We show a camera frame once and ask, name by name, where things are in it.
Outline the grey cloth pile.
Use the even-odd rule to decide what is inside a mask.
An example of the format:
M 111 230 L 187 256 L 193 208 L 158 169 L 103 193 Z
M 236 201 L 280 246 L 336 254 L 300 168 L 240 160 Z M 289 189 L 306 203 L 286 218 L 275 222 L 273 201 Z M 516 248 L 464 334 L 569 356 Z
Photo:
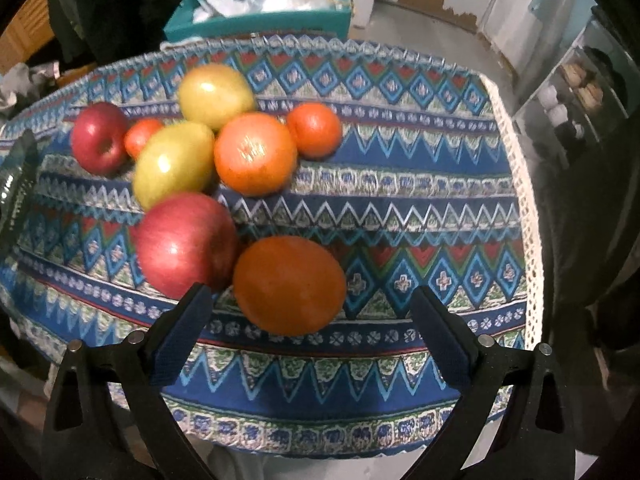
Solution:
M 1 77 L 0 116 L 4 124 L 32 103 L 50 93 L 60 76 L 58 62 L 29 67 L 17 63 Z

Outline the medium orange centre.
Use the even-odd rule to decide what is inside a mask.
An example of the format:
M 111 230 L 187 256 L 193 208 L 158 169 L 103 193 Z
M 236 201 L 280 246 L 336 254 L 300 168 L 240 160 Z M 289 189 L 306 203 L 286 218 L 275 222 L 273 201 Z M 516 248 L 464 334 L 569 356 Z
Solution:
M 217 133 L 214 161 L 221 182 L 245 196 L 285 188 L 297 167 L 292 134 L 280 120 L 262 112 L 236 116 Z

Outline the clear glass fruit bowl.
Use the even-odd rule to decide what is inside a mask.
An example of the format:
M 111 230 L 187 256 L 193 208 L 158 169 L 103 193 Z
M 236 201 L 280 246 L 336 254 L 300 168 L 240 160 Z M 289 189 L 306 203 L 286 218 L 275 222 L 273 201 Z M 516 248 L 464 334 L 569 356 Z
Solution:
M 1 259 L 21 235 L 37 182 L 39 154 L 32 130 L 25 129 L 1 164 Z

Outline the small orange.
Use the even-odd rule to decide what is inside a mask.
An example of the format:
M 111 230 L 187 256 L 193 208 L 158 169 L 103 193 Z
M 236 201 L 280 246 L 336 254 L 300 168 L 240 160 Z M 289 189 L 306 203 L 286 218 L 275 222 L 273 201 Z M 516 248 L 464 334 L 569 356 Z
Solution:
M 155 118 L 138 120 L 125 134 L 125 150 L 130 158 L 137 160 L 148 141 L 163 128 L 164 124 Z
M 342 142 L 340 118 L 324 104 L 299 104 L 286 115 L 285 121 L 299 154 L 305 158 L 328 157 Z

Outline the teal cardboard box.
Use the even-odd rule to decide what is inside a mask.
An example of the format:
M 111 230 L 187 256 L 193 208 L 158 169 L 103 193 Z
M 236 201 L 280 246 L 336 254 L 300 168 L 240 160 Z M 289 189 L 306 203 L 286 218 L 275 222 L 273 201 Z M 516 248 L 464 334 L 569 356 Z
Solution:
M 244 14 L 224 18 L 214 16 L 194 23 L 193 13 L 198 7 L 196 0 L 182 0 L 174 14 L 164 26 L 165 39 L 179 42 L 192 37 L 228 38 L 253 34 L 301 34 L 309 32 L 346 39 L 352 20 L 352 0 L 337 0 L 333 9 L 308 11 L 286 11 L 267 14 Z

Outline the small red apple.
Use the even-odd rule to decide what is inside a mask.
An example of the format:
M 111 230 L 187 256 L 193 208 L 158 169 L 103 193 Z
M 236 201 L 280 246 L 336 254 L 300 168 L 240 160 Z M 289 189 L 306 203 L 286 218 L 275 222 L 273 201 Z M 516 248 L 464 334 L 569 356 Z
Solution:
M 125 134 L 129 120 L 109 102 L 86 107 L 76 118 L 70 133 L 70 148 L 79 166 L 89 174 L 109 177 L 128 158 Z

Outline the green-yellow mango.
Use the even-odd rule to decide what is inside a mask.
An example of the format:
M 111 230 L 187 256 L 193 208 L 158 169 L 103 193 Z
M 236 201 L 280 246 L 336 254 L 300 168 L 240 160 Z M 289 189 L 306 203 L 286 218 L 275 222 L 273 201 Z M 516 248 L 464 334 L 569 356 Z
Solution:
M 214 173 L 215 135 L 199 122 L 176 122 L 145 144 L 132 178 L 134 198 L 144 211 L 172 194 L 201 192 Z

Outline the large red apple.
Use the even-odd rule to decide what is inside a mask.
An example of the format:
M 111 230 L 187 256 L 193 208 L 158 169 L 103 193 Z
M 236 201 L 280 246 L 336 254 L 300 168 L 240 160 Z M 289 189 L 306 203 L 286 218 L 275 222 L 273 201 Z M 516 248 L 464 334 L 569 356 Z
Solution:
M 228 208 L 203 193 L 183 192 L 154 205 L 136 229 L 138 263 L 164 296 L 181 298 L 193 284 L 225 289 L 239 252 Z

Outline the large orange front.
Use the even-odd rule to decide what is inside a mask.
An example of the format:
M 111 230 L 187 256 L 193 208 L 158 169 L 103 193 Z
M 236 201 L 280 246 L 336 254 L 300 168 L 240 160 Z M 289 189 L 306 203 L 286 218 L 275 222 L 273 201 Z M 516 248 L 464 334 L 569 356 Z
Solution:
M 318 332 L 343 309 L 347 285 L 338 261 L 300 236 L 270 236 L 246 248 L 235 265 L 233 295 L 250 322 L 271 335 Z

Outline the dark hanging clothing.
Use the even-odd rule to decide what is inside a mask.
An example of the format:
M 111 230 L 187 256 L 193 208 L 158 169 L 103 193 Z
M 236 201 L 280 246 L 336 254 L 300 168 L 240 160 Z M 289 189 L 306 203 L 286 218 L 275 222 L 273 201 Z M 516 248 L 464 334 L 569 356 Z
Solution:
M 181 0 L 48 0 L 63 65 L 105 65 L 154 52 Z

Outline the patterned blue tablecloth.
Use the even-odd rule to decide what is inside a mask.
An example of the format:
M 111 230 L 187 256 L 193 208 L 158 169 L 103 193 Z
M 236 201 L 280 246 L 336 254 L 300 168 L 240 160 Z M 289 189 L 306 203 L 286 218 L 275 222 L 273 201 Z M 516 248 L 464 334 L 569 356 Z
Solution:
M 165 400 L 188 434 L 236 450 L 352 458 L 423 448 L 457 400 L 409 313 L 428 286 L 475 335 L 531 349 L 542 333 L 541 242 L 532 181 L 499 87 L 413 50 L 354 40 L 209 40 L 103 66 L 4 125 L 39 143 L 24 230 L 1 263 L 1 298 L 26 339 L 60 362 L 73 339 L 114 344 L 172 307 L 134 251 L 142 210 L 129 174 L 88 174 L 70 152 L 95 102 L 131 118 L 180 116 L 183 76 L 227 64 L 258 107 L 282 116 L 320 101 L 343 142 L 303 162 L 287 190 L 244 198 L 221 186 L 240 237 L 299 235 L 326 246 L 347 280 L 343 311 L 318 333 L 252 324 L 231 292 Z

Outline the yellow mango far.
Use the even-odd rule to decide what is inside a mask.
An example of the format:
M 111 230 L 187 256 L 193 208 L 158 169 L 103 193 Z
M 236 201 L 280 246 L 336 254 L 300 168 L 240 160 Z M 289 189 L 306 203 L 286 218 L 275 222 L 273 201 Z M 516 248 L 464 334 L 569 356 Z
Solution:
M 182 117 L 213 131 L 255 109 L 254 92 L 246 78 L 226 64 L 206 64 L 189 70 L 178 88 Z

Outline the grey shoe rack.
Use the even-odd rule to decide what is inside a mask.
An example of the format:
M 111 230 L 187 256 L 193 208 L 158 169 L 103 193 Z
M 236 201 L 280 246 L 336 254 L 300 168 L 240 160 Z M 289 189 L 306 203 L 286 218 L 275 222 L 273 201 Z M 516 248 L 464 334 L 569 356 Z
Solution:
M 639 106 L 639 66 L 600 6 L 515 113 L 535 153 L 566 168 Z

